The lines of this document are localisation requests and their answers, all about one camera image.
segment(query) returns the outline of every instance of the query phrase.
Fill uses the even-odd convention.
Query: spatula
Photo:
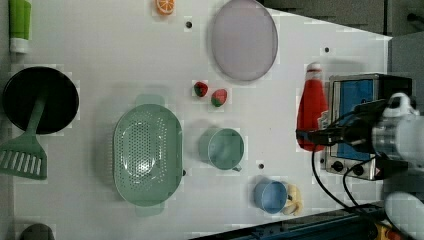
[[[37,97],[26,131],[0,146],[0,173],[36,180],[47,178],[47,155],[36,137],[46,98],[45,91]]]

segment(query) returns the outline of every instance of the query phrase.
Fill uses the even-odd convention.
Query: green cup
[[[199,153],[202,160],[218,169],[239,172],[239,163],[244,153],[243,138],[233,129],[208,129],[200,137]]]
[[[9,0],[10,51],[28,52],[31,24],[31,3],[28,0]]]

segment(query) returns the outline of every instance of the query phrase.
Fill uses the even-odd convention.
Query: light blue cup
[[[218,169],[241,171],[243,153],[243,138],[233,129],[210,128],[200,137],[200,157]]]
[[[263,179],[255,187],[255,203],[267,213],[280,212],[286,205],[288,194],[283,183],[270,179]]]

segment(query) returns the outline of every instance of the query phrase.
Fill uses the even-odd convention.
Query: red ketchup bottle
[[[328,125],[328,104],[324,95],[321,65],[311,63],[307,67],[305,87],[300,100],[297,114],[297,130],[314,131],[325,129]],[[314,144],[297,139],[299,146],[307,151],[313,151]],[[324,146],[318,145],[315,151],[321,151]]]

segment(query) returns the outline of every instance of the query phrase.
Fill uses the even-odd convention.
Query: white table
[[[295,140],[305,67],[321,61],[325,79],[385,73],[390,38],[270,10],[279,33],[277,60],[263,78],[242,84],[219,72],[208,43],[211,20],[225,2],[177,0],[175,14],[161,18],[151,0],[33,1],[32,52],[17,63],[60,64],[78,86],[81,104],[70,127],[40,137],[48,180],[13,179],[17,236],[40,222],[61,240],[187,239],[293,218],[254,206],[251,193],[261,176],[296,184],[304,197],[302,216],[340,208],[316,184],[310,153]],[[194,81],[204,79],[211,91],[229,90],[223,107],[193,97]],[[161,93],[181,121],[187,171],[165,210],[148,218],[136,216],[111,175],[114,127],[142,92]],[[200,161],[197,140],[212,125],[244,137],[240,173]],[[340,176],[320,175],[350,204]],[[350,179],[349,185],[360,203],[381,199],[382,182]]]

